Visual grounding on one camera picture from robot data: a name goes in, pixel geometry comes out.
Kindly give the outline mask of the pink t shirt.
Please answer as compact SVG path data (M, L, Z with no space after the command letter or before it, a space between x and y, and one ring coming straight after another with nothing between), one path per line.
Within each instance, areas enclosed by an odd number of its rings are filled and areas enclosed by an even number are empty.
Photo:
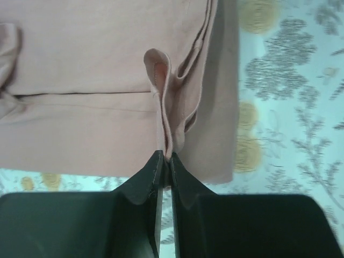
M237 1L1 1L1 167L232 179Z

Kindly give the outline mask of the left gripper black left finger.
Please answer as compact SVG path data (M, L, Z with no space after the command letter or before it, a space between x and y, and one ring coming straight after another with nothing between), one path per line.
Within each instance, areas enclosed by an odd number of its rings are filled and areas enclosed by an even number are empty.
M158 257L160 150L105 192L16 192L1 197L1 257Z

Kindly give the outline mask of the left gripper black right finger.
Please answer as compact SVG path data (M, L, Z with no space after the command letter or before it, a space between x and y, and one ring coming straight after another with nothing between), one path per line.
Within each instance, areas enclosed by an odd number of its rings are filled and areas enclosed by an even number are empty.
M170 159L177 257L338 257L320 206L299 194L219 195Z

